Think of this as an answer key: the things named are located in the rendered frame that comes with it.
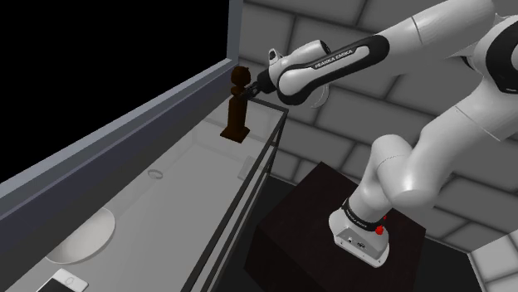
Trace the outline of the white plate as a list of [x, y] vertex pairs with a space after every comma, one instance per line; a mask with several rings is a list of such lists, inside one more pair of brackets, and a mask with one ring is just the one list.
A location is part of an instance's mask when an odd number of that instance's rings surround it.
[[46, 259], [58, 265], [87, 260], [108, 244], [115, 227], [114, 214], [102, 207], [47, 254]]

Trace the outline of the brown wooden figure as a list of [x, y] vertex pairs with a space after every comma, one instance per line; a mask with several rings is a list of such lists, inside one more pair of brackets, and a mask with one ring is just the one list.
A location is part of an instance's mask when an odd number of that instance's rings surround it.
[[247, 115], [247, 99], [240, 96], [245, 87], [251, 82], [251, 74], [247, 67], [236, 66], [232, 70], [231, 88], [232, 98], [228, 102], [227, 127], [220, 133], [226, 139], [241, 143], [249, 134], [250, 129], [245, 126]]

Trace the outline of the white phone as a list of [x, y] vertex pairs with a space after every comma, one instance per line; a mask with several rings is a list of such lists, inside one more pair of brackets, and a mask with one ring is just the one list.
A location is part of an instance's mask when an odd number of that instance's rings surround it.
[[85, 292], [89, 284], [65, 269], [59, 269], [36, 292]]

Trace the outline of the dark robot stand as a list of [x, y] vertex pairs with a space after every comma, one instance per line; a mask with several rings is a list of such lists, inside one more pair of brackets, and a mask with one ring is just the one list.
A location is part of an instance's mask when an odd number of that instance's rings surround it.
[[329, 215], [356, 187], [319, 163], [259, 222], [244, 269], [264, 292], [413, 292], [425, 230], [404, 214], [387, 215], [379, 268], [334, 243]]

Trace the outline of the glass table with black frame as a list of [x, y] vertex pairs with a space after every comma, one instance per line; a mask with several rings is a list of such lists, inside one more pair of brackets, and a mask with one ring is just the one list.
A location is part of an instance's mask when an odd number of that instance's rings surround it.
[[287, 116], [250, 101], [250, 132], [237, 143], [220, 135], [227, 111], [219, 105], [104, 206], [116, 227], [98, 253], [71, 265], [43, 259], [5, 292], [36, 292], [61, 268], [85, 280], [85, 292], [212, 292]]

